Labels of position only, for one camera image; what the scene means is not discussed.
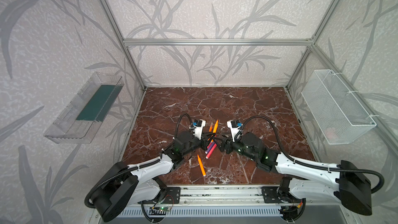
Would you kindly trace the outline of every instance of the metal mesh basket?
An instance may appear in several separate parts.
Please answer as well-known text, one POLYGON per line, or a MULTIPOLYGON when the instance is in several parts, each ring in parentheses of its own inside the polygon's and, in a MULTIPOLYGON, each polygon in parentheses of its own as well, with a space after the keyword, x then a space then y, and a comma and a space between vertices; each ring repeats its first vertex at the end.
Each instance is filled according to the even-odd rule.
POLYGON ((301 94, 329 144, 349 144, 376 126, 333 70, 314 70, 301 94))

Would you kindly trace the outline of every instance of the marble surface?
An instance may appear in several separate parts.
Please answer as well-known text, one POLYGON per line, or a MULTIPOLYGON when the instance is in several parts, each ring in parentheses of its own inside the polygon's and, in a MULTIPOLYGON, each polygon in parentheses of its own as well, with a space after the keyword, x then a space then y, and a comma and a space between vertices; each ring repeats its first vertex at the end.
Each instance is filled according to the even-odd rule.
MULTIPOLYGON (((205 87, 205 88, 148 88, 135 127, 123 156, 123 161, 139 163, 158 156, 174 135, 178 117, 187 112, 192 119, 210 123, 219 119, 217 133, 228 132, 226 122, 244 122, 254 115, 265 115, 275 121, 287 152, 292 156, 314 160, 296 115, 282 87, 205 87)), ((186 129, 184 117, 179 131, 186 129)), ((261 137, 266 147, 278 149, 275 135, 262 119, 253 119, 245 131, 261 137)), ((256 168, 246 157, 221 153, 216 149, 209 159, 201 149, 186 156, 177 170, 161 176, 172 184, 279 184, 283 175, 267 173, 256 168), (202 159, 206 177, 202 176, 197 157, 202 159)))

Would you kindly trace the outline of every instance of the red marker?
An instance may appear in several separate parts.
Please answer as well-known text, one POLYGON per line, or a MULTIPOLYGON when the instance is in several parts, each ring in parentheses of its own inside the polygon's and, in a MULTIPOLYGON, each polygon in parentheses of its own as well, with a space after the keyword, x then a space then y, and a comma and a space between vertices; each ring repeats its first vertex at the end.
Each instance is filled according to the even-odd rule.
POLYGON ((213 147, 211 148, 210 152, 207 154, 206 159, 209 159, 210 155, 213 153, 214 149, 216 148, 217 144, 214 142, 213 147))

